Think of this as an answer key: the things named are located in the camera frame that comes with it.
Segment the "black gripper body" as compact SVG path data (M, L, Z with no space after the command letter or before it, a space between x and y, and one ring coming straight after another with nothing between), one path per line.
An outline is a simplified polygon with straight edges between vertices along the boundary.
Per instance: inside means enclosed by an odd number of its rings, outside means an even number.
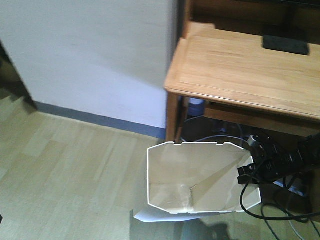
M304 146L293 151L281 150L275 144L263 144L259 161L238 168L238 183L271 184L278 179L297 174L304 168Z

